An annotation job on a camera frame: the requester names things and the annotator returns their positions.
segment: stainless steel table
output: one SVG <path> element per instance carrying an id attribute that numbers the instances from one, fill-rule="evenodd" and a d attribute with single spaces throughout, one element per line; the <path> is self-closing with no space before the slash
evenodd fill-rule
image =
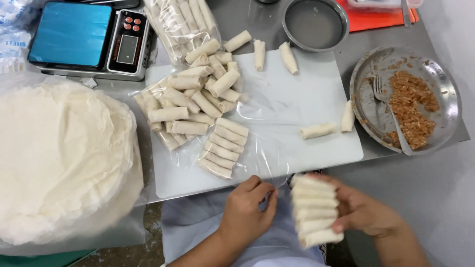
<path id="1" fill-rule="evenodd" d="M 208 0 L 208 4 L 218 22 L 223 40 L 229 40 L 246 29 L 253 38 L 265 41 L 267 50 L 275 50 L 286 41 L 281 19 L 282 10 L 288 1 L 280 0 L 273 4 L 263 4 L 257 0 Z M 342 76 L 347 97 L 350 78 L 356 63 L 365 53 L 380 46 L 408 47 L 420 54 L 437 59 L 423 21 L 415 23 L 410 29 L 398 26 L 351 33 L 348 39 L 335 51 L 336 62 Z M 233 54 L 252 52 L 254 52 L 254 46 L 250 42 L 234 51 Z M 147 201 L 149 203 L 162 201 L 163 199 L 159 199 L 155 194 L 149 127 L 133 100 L 123 97 L 124 93 L 143 89 L 144 82 L 97 80 L 97 83 L 98 89 L 103 89 L 109 95 L 126 102 L 136 114 L 143 170 L 146 183 L 148 184 L 146 188 Z M 356 124 L 356 130 L 360 136 L 364 152 L 364 157 L 361 161 L 397 154 L 373 140 L 359 123 Z M 456 134 L 447 145 L 453 145 L 456 142 L 466 140 L 470 140 L 470 135 L 462 122 Z"/>

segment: digital scale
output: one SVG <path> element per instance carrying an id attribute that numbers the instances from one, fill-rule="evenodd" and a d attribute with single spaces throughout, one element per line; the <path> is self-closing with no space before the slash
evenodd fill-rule
<path id="1" fill-rule="evenodd" d="M 149 25 L 132 10 L 48 2 L 28 61 L 46 74 L 140 81 L 151 46 Z"/>

